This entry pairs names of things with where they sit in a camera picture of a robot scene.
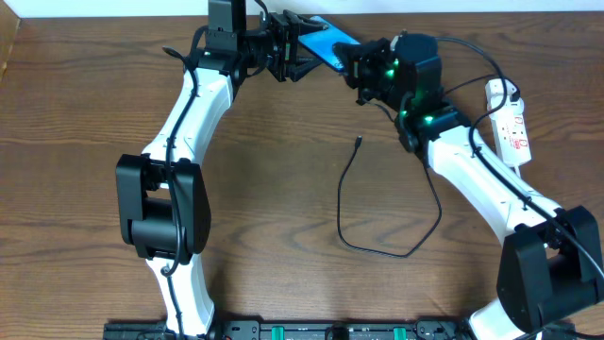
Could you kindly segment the blue Galaxy smartphone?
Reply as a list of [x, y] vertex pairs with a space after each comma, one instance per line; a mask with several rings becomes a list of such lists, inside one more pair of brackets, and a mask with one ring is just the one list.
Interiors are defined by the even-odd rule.
[[300, 36], [298, 41], [331, 69], [341, 73], [344, 65], [333, 52], [334, 44], [359, 44], [359, 42], [321, 16], [315, 15], [311, 19], [326, 25], [327, 29]]

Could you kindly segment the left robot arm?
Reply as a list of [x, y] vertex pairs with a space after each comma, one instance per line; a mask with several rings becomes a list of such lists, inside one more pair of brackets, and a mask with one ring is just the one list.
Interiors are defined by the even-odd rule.
[[249, 29], [244, 1], [210, 0], [208, 22], [194, 32], [189, 52], [164, 47], [182, 63], [182, 89], [158, 135], [141, 154], [122, 155], [115, 170], [122, 238], [154, 272], [167, 308], [159, 335], [214, 332], [201, 259], [211, 223], [202, 163], [219, 121], [250, 77], [267, 70], [279, 82], [297, 81], [319, 66], [318, 58], [298, 57], [298, 39], [327, 29], [267, 8]]

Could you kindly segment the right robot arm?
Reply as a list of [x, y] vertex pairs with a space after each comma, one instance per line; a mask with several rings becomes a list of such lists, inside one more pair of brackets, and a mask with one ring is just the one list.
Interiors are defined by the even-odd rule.
[[365, 44], [338, 42], [335, 56], [360, 104], [396, 111], [404, 148], [447, 179], [502, 245], [497, 296], [468, 320], [476, 339], [519, 339], [603, 299], [603, 261], [594, 216], [566, 210], [520, 179], [477, 126], [445, 97], [439, 39], [402, 33]]

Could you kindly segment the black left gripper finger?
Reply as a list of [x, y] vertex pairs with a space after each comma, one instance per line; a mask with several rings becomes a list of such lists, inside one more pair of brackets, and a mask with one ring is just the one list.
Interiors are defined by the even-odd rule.
[[295, 18], [297, 19], [300, 33], [314, 33], [328, 29], [328, 24], [326, 23], [312, 20], [299, 14], [296, 14]]
[[292, 82], [302, 79], [323, 62], [318, 58], [300, 58], [288, 66], [287, 77]]

